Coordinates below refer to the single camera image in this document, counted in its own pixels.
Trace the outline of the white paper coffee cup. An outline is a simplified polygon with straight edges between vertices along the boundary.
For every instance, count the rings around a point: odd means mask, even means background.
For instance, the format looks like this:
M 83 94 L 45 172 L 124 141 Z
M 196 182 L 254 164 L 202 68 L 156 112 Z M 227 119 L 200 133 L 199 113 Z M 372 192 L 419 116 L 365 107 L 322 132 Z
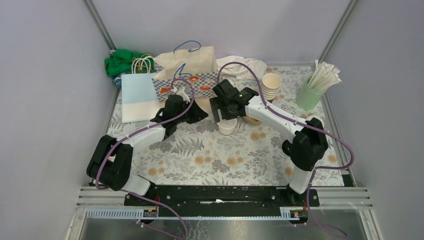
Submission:
M 230 120 L 222 119 L 217 123 L 218 130 L 222 135 L 228 136 L 234 131 L 237 123 L 238 123 L 238 121 L 237 121 L 236 118 L 230 119 Z

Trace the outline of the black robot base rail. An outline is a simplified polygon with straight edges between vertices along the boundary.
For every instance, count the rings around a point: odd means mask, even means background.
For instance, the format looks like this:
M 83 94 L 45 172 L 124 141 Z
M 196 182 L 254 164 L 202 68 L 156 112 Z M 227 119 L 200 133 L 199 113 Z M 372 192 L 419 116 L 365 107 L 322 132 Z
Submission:
M 278 217 L 281 208 L 297 211 L 320 205 L 318 193 L 299 194 L 288 186 L 152 185 L 138 198 L 127 194 L 125 206 L 152 207 L 159 217 Z

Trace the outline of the blue checkered paper bag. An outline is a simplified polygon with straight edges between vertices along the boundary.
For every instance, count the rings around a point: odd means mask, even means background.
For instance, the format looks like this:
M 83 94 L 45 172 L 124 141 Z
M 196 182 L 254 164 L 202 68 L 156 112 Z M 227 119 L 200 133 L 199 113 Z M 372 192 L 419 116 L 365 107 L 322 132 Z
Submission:
M 213 88 L 217 83 L 218 65 L 215 48 L 202 46 L 198 41 L 192 41 L 198 46 L 190 49 L 181 47 L 188 44 L 186 41 L 173 51 L 165 52 L 153 58 L 156 75 L 152 83 L 159 102 L 165 102 L 173 94 L 173 89 L 185 87 L 191 94 L 190 87 L 194 88 L 196 99 L 214 98 Z

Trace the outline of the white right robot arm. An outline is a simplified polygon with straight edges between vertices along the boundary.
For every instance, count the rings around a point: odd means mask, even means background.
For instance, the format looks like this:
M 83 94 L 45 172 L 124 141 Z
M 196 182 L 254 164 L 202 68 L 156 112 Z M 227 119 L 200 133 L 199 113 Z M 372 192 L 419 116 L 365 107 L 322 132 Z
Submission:
M 262 122 L 280 133 L 284 138 L 281 146 L 285 155 L 294 164 L 289 182 L 287 201 L 293 206 L 301 205 L 306 199 L 313 169 L 329 148 L 324 127 L 320 119 L 308 120 L 296 117 L 262 99 L 260 94 L 245 87 L 238 90 L 227 79 L 213 89 L 215 97 L 209 100 L 216 123 L 239 117 L 249 117 Z

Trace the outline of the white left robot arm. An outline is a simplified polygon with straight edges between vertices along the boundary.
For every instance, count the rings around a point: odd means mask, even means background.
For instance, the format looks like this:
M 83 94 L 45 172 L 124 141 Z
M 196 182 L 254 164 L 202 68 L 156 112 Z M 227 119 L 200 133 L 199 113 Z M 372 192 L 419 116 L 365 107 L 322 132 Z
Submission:
M 152 204 L 154 184 L 132 172 L 135 153 L 169 138 L 181 123 L 193 124 L 208 117 L 195 100 L 187 101 L 173 94 L 167 98 L 154 118 L 143 128 L 118 140 L 110 135 L 100 138 L 88 163 L 86 174 L 100 189 L 125 191 L 136 194 L 144 206 Z

